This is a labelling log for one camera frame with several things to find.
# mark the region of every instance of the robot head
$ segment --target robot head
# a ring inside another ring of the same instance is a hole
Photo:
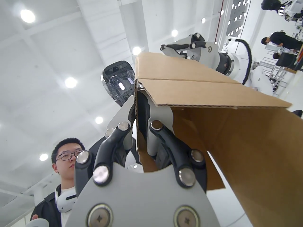
[[[274,10],[278,13],[280,8],[280,0],[263,0],[261,3],[261,9],[263,10]]]
[[[127,61],[107,66],[102,72],[101,81],[107,93],[120,107],[134,94],[134,71]]]

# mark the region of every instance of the screw head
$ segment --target screw head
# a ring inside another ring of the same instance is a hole
[[[151,127],[152,127],[152,129],[159,131],[162,129],[163,124],[159,120],[154,120],[153,122],[151,122]]]
[[[129,128],[129,124],[126,121],[120,122],[118,124],[118,129],[121,131],[126,131]]]
[[[190,206],[181,206],[174,213],[175,227],[198,227],[199,217]]]
[[[112,211],[109,206],[105,204],[96,205],[88,216],[89,227],[110,227],[112,221]]]
[[[109,177],[107,166],[98,166],[93,172],[93,180],[98,184],[103,184]]]
[[[78,154],[76,157],[76,161],[79,164],[85,164],[89,159],[89,152],[88,151],[82,151]]]
[[[182,168],[179,171],[179,178],[183,185],[192,187],[196,182],[196,176],[194,172],[189,168]]]
[[[204,156],[199,150],[192,150],[191,152],[192,159],[197,163],[201,163],[204,160]]]

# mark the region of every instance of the white shirt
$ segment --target white shirt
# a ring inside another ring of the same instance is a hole
[[[68,191],[68,190],[73,190],[75,187],[69,188],[69,189],[62,189],[61,193]],[[64,227],[69,215],[71,214],[71,210],[65,213],[61,213],[61,226]]]

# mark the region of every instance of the dark hair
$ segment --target dark hair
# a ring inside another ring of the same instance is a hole
[[[278,53],[274,53],[274,54],[272,55],[272,57],[273,57],[275,60],[277,60],[277,59],[279,59],[280,55],[279,55]]]
[[[267,45],[266,40],[267,40],[267,37],[264,37],[264,38],[261,40],[261,43],[262,43],[263,45]]]
[[[66,145],[66,144],[70,144],[70,143],[76,143],[76,144],[78,144],[82,148],[82,150],[85,150],[84,145],[77,138],[67,138],[67,139],[64,139],[64,140],[60,141],[55,146],[54,150],[52,151],[52,164],[56,163],[56,157],[57,157],[59,148],[62,147],[62,146],[64,146],[64,145]]]

